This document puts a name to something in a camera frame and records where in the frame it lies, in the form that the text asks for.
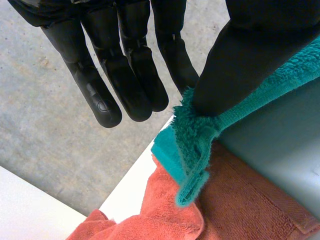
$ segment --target gray floor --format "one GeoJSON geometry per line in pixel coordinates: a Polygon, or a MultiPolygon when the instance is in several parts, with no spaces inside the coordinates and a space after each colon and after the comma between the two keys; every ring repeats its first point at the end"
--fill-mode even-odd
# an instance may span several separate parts
{"type": "MultiPolygon", "coordinates": [[[[224,0],[187,3],[182,36],[199,73],[228,19],[224,0]]],[[[105,129],[42,31],[0,0],[0,165],[85,215],[99,208],[181,98],[157,49],[153,24],[151,17],[148,44],[169,107],[143,123],[124,114],[118,127],[105,129]]]]}

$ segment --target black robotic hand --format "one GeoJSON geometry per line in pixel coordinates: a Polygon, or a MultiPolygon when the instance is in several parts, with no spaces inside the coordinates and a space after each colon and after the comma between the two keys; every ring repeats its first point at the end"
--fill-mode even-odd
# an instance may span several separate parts
{"type": "MultiPolygon", "coordinates": [[[[113,0],[9,2],[29,23],[42,26],[101,125],[114,127],[122,115],[92,62],[81,23],[132,119],[146,120],[152,110],[167,106],[166,91],[147,47],[149,0],[116,0],[115,5],[113,0]],[[127,58],[119,45],[118,21],[127,58]]],[[[187,86],[195,87],[194,106],[207,116],[242,101],[320,33],[320,0],[226,0],[230,21],[198,80],[180,35],[186,0],[151,0],[151,4],[158,46],[171,77],[181,93],[187,86]]]]}
{"type": "MultiPolygon", "coordinates": [[[[30,24],[41,27],[102,126],[115,127],[121,122],[122,113],[94,65],[82,25],[131,119],[142,122],[152,111],[167,107],[168,95],[147,45],[149,0],[8,1],[30,24]]],[[[194,87],[199,78],[180,35],[186,1],[151,0],[157,43],[181,93],[187,86],[194,87]]]]}

